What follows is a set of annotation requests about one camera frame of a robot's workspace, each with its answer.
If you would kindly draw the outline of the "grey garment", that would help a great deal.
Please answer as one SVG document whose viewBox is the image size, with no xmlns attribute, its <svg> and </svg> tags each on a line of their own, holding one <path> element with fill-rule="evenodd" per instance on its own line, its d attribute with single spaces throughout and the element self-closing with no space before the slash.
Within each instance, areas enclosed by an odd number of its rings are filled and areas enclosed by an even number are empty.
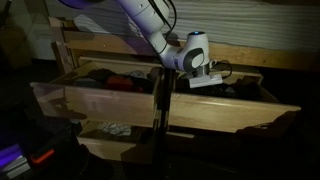
<svg viewBox="0 0 320 180">
<path fill-rule="evenodd" d="M 147 79 L 147 75 L 144 72 L 140 71 L 140 70 L 134 70 L 134 71 L 126 72 L 124 75 L 130 76 L 130 77 Z"/>
</svg>

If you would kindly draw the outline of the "wooden top left drawer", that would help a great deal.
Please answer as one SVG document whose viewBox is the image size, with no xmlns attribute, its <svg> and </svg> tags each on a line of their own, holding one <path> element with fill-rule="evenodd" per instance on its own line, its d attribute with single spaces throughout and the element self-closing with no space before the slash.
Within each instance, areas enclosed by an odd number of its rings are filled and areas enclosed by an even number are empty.
<svg viewBox="0 0 320 180">
<path fill-rule="evenodd" d="M 151 94 L 80 87 L 73 82 L 101 68 L 119 74 L 134 70 L 147 74 L 158 67 L 161 65 L 129 60 L 90 60 L 50 83 L 31 82 L 30 86 L 45 116 L 152 128 L 161 75 Z"/>
</svg>

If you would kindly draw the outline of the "wooden drawer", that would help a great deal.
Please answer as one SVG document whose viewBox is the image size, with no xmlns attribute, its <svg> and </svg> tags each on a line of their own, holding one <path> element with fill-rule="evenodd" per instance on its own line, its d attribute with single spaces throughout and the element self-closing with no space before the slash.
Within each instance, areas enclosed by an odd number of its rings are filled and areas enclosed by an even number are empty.
<svg viewBox="0 0 320 180">
<path fill-rule="evenodd" d="M 247 128 L 272 125 L 280 117 L 296 113 L 299 106 L 281 104 L 261 86 L 263 75 L 252 67 L 235 67 L 225 80 L 228 85 L 254 83 L 258 98 L 244 100 L 186 94 L 173 91 L 168 125 L 235 133 Z"/>
<path fill-rule="evenodd" d="M 172 126 L 166 132 L 168 148 L 205 156 L 232 156 L 241 147 L 234 133 Z"/>
<path fill-rule="evenodd" d="M 50 83 L 31 82 L 30 86 L 45 116 L 152 128 L 161 75 L 151 94 L 80 87 L 73 82 L 101 68 L 119 74 L 134 70 L 147 74 L 158 67 L 161 65 L 129 60 L 90 60 Z"/>
<path fill-rule="evenodd" d="M 79 143 L 102 159 L 138 164 L 152 163 L 153 132 L 150 128 L 132 127 L 129 136 L 118 136 L 105 132 L 103 127 L 101 122 L 89 121 L 83 124 L 83 130 L 78 135 Z"/>
</svg>

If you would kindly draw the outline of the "red garment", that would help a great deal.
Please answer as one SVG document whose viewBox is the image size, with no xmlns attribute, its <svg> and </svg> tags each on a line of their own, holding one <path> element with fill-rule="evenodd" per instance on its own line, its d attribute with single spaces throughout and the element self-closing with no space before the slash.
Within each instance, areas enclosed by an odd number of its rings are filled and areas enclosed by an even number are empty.
<svg viewBox="0 0 320 180">
<path fill-rule="evenodd" d="M 127 76 L 110 76 L 106 80 L 105 87 L 110 90 L 126 91 L 126 92 L 139 92 L 143 93 L 144 89 L 139 87 L 131 77 Z"/>
</svg>

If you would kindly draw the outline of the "wooden bottom right drawer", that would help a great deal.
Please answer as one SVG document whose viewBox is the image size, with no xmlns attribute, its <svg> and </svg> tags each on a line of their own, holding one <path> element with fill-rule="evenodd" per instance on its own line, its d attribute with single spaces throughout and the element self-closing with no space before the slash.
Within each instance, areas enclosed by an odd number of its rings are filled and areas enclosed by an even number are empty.
<svg viewBox="0 0 320 180">
<path fill-rule="evenodd" d="M 166 132 L 168 148 L 205 156 L 232 156 L 241 147 L 234 133 L 172 126 Z"/>
</svg>

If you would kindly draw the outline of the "wooden bottom left drawer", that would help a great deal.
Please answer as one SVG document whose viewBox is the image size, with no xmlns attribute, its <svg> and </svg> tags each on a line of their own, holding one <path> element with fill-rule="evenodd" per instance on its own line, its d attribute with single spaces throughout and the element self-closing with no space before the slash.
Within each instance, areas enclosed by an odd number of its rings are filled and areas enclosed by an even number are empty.
<svg viewBox="0 0 320 180">
<path fill-rule="evenodd" d="M 150 128 L 132 127 L 129 136 L 118 136 L 105 132 L 103 127 L 101 122 L 89 121 L 83 124 L 83 130 L 78 135 L 79 143 L 102 159 L 138 164 L 152 163 L 153 132 Z"/>
</svg>

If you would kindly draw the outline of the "wooden top right drawer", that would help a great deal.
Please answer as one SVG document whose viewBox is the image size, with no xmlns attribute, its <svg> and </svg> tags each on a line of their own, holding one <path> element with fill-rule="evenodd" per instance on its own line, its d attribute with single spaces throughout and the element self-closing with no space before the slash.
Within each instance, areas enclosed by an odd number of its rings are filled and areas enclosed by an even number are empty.
<svg viewBox="0 0 320 180">
<path fill-rule="evenodd" d="M 247 128 L 272 125 L 280 117 L 296 113 L 299 106 L 281 104 L 261 86 L 263 75 L 252 67 L 235 67 L 225 80 L 228 85 L 254 83 L 258 98 L 244 100 L 186 94 L 173 91 L 168 125 L 235 133 Z"/>
</svg>

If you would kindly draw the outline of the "grey patterned cloth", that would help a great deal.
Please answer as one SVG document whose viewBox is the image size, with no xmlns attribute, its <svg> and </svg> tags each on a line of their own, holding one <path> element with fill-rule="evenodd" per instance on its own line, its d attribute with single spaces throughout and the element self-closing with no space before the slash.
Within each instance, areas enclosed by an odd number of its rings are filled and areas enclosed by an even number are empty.
<svg viewBox="0 0 320 180">
<path fill-rule="evenodd" d="M 131 127 L 119 123 L 102 123 L 98 126 L 100 130 L 115 136 L 130 136 Z"/>
</svg>

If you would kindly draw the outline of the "dark clothes pile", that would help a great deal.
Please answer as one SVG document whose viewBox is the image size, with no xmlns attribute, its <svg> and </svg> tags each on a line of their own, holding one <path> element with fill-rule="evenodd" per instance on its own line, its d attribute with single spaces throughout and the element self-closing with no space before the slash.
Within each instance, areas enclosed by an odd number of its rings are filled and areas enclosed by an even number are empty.
<svg viewBox="0 0 320 180">
<path fill-rule="evenodd" d="M 254 81 L 245 81 L 244 79 L 238 79 L 232 84 L 222 83 L 197 88 L 191 88 L 187 80 L 178 79 L 175 91 L 186 94 L 242 100 L 257 100 L 262 97 L 260 86 Z"/>
</svg>

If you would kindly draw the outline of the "white striped mattress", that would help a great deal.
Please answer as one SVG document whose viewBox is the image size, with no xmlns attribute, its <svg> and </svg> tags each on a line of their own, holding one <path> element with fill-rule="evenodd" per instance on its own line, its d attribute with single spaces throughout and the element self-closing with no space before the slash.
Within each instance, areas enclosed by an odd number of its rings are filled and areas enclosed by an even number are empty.
<svg viewBox="0 0 320 180">
<path fill-rule="evenodd" d="M 59 0 L 45 0 L 51 17 L 75 22 L 84 32 L 140 34 L 114 0 L 73 9 Z M 184 40 L 204 31 L 213 43 L 277 50 L 316 52 L 320 49 L 320 7 L 283 5 L 271 0 L 173 0 L 168 21 L 173 38 Z"/>
</svg>

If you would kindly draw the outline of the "purple lit equipment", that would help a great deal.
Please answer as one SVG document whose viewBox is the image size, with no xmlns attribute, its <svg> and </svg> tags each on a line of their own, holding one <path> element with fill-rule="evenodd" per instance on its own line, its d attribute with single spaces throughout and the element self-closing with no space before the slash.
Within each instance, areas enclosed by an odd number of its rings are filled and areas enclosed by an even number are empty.
<svg viewBox="0 0 320 180">
<path fill-rule="evenodd" d="M 20 180 L 30 171 L 28 160 L 18 144 L 0 151 L 0 180 Z"/>
</svg>

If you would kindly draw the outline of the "wooden bed frame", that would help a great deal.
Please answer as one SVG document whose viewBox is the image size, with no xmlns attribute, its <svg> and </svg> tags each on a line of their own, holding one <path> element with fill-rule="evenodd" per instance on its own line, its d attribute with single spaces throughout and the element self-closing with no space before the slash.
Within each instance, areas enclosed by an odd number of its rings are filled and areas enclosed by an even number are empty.
<svg viewBox="0 0 320 180">
<path fill-rule="evenodd" d="M 96 34 L 79 31 L 72 21 L 50 17 L 54 39 L 59 48 L 154 56 L 151 46 L 141 37 Z M 319 72 L 318 52 L 271 50 L 245 46 L 209 44 L 209 57 L 232 64 L 296 71 Z"/>
</svg>

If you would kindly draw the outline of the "orange handled tool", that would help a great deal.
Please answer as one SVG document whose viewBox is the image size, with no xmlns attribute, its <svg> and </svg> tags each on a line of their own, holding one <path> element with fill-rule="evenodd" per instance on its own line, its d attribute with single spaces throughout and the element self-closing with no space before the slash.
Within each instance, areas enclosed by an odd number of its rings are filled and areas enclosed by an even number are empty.
<svg viewBox="0 0 320 180">
<path fill-rule="evenodd" d="M 48 159 L 50 159 L 54 154 L 54 149 L 45 150 L 41 153 L 34 153 L 30 156 L 30 162 L 33 165 L 41 165 L 45 163 Z"/>
</svg>

